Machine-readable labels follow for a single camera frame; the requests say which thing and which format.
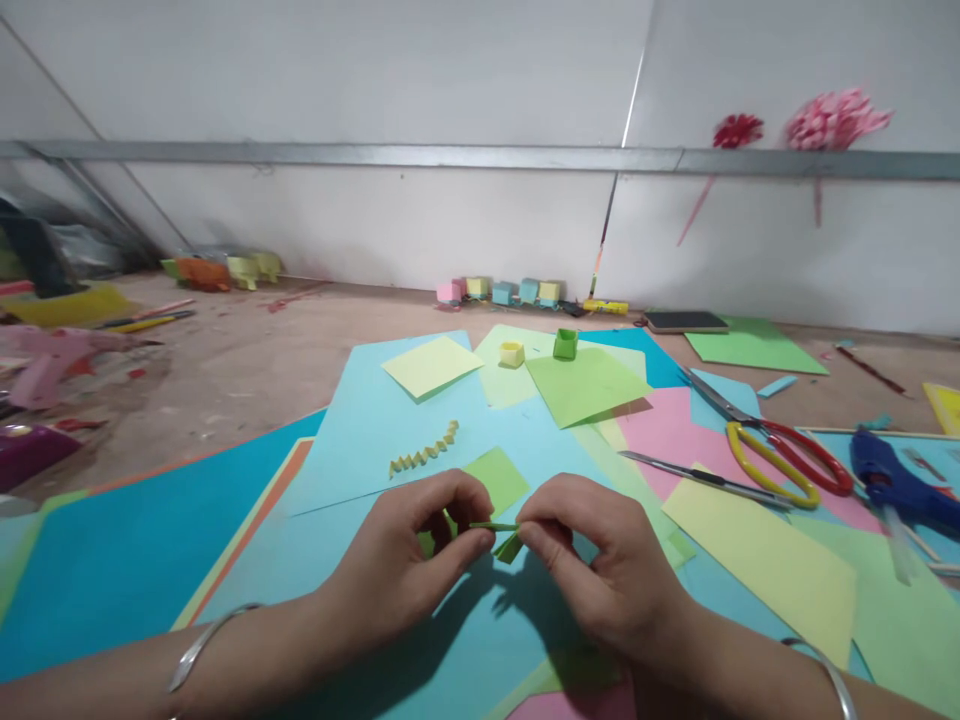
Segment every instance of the blue glue gun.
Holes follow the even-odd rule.
[[[857,430],[850,441],[850,460],[854,474],[867,486],[867,495],[878,508],[892,505],[904,522],[960,535],[960,502],[901,465],[890,443],[868,430]]]

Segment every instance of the dusty floor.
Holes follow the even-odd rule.
[[[41,501],[70,490],[144,473],[206,455],[289,423],[330,402],[354,345],[464,329],[474,345],[498,323],[553,331],[631,327],[633,317],[589,316],[575,320],[545,310],[470,306],[458,313],[434,308],[421,291],[323,285],[285,280],[256,293],[204,294],[177,289],[165,275],[119,281],[128,298],[154,307],[196,298],[196,316],[146,331],[167,343],[145,377],[101,390],[95,401],[58,410],[60,416],[113,419],[96,450],[18,488],[14,494]],[[270,313],[266,305],[314,289],[314,294]],[[764,415],[791,425],[849,428],[881,413],[894,427],[940,432],[921,389],[936,382],[960,388],[955,344],[907,335],[783,326],[812,355],[850,338],[861,357],[904,385],[902,398],[833,351],[824,361],[829,377],[800,382],[770,400]],[[683,336],[658,336],[681,364],[705,367],[759,389],[784,373],[704,365]]]

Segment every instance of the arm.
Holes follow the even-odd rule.
[[[547,566],[584,632],[633,669],[658,680],[671,702],[745,720],[841,718],[840,702],[815,660],[697,604],[667,563],[639,503],[575,475],[545,483],[517,515],[524,544]],[[570,530],[600,554],[588,566]],[[940,717],[844,674],[861,720]]]
[[[444,509],[457,522],[451,539]],[[229,620],[186,683],[167,692],[202,627],[160,635],[0,686],[11,718],[257,715],[315,688],[358,656],[427,618],[467,567],[493,547],[493,505],[476,479],[452,470],[384,493],[340,565],[316,591]],[[426,559],[417,532],[436,543]]]

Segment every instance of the metal rail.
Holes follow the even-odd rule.
[[[0,159],[562,170],[856,180],[960,180],[960,153],[486,145],[0,141]]]

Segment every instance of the bracelet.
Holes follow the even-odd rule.
[[[853,698],[850,697],[850,691],[847,689],[847,684],[843,681],[843,676],[840,675],[840,671],[837,669],[837,666],[830,662],[830,658],[828,658],[806,640],[801,640],[800,638],[784,638],[780,642],[787,646],[805,645],[813,652],[814,655],[817,656],[817,660],[820,661],[820,664],[823,665],[824,670],[827,671],[827,675],[830,676],[830,682],[833,683],[833,689],[836,690],[837,697],[840,698],[840,708],[843,710],[843,720],[857,720],[857,710],[853,706]]]
[[[187,681],[187,676],[190,675],[190,671],[193,670],[193,665],[200,656],[200,651],[203,650],[204,646],[207,644],[210,638],[213,637],[214,633],[224,626],[227,620],[236,617],[237,615],[242,615],[248,610],[254,610],[258,607],[263,607],[263,603],[247,603],[246,605],[241,605],[237,609],[228,612],[215,623],[211,623],[207,629],[203,631],[203,634],[194,641],[193,645],[187,648],[187,651],[183,654],[183,657],[180,658],[180,662],[177,663],[177,670],[175,673],[173,673],[173,679],[170,681],[170,687],[167,688],[167,692],[175,692]]]

